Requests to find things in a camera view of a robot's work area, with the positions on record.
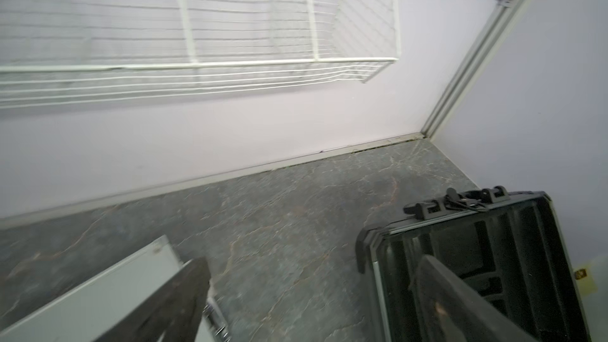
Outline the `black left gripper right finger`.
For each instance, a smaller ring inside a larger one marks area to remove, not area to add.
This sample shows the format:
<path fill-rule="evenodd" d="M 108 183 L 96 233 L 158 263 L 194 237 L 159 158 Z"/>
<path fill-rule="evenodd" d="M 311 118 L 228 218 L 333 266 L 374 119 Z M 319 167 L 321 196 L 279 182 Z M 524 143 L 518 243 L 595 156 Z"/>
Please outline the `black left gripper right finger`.
<path fill-rule="evenodd" d="M 413 283 L 429 341 L 533 341 L 435 257 L 424 255 Z"/>

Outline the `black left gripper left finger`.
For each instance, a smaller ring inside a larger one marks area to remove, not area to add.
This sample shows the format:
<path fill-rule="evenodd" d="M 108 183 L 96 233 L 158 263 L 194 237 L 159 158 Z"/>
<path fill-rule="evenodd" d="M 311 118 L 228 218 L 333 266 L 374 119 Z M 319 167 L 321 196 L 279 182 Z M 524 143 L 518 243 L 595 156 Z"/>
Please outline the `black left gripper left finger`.
<path fill-rule="evenodd" d="M 191 260 L 98 340 L 196 340 L 211 287 L 210 279 L 207 259 Z"/>

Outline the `silver aluminium poker case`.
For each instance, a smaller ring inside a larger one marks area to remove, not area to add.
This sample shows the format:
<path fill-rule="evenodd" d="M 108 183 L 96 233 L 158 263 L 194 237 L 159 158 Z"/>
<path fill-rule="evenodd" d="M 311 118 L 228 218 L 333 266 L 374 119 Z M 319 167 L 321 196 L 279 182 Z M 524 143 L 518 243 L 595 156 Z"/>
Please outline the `silver aluminium poker case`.
<path fill-rule="evenodd" d="M 188 265 L 160 237 L 4 329 L 1 340 L 95 341 Z"/>

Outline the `dark grey poker case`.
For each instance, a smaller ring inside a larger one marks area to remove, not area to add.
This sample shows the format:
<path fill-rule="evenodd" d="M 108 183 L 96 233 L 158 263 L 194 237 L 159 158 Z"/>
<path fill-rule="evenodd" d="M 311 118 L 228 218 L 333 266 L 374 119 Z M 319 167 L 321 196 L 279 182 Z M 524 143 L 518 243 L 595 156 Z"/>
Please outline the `dark grey poker case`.
<path fill-rule="evenodd" d="M 539 341 L 591 338 L 554 203 L 502 186 L 405 206 L 402 218 L 365 226 L 356 239 L 373 341 L 429 341 L 415 286 L 431 256 L 496 311 Z"/>

